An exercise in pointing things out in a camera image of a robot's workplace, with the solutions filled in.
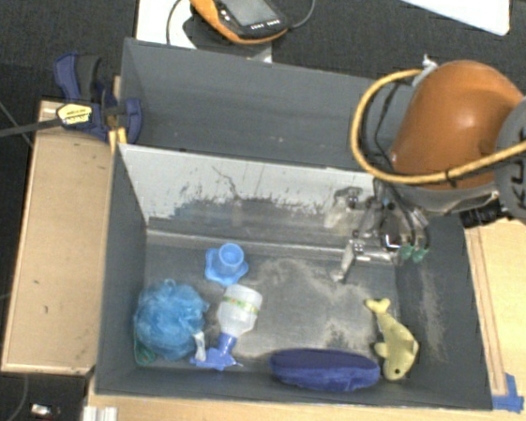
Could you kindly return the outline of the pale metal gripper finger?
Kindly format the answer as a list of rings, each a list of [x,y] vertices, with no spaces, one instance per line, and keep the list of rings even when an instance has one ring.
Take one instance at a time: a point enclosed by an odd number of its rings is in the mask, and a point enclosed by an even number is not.
[[[323,226],[345,230],[358,228],[363,217],[363,209],[359,205],[362,191],[361,188],[336,190],[333,203],[324,215]]]
[[[355,259],[365,254],[366,246],[361,241],[350,240],[343,250],[340,265],[330,272],[330,277],[334,282],[343,281],[353,265]]]

